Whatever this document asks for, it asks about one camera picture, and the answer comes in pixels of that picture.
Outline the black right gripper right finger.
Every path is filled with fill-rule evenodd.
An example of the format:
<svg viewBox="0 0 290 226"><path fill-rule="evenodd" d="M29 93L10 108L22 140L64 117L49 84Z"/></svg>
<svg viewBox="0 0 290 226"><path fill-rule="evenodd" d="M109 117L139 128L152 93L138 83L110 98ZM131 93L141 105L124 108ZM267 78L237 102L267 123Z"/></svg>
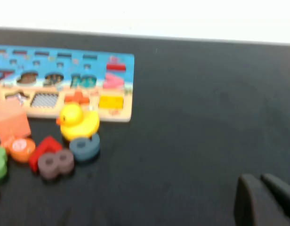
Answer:
<svg viewBox="0 0 290 226"><path fill-rule="evenodd" d="M263 174L261 180L290 218L290 185L272 174Z"/></svg>

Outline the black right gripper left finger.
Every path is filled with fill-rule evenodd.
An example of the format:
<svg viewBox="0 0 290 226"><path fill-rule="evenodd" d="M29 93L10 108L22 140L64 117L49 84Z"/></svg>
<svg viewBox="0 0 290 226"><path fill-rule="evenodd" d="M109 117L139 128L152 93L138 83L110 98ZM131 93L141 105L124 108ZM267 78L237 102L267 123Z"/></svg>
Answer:
<svg viewBox="0 0 290 226"><path fill-rule="evenodd" d="M238 178L234 220L237 226L290 226L290 218L261 178L251 174Z"/></svg>

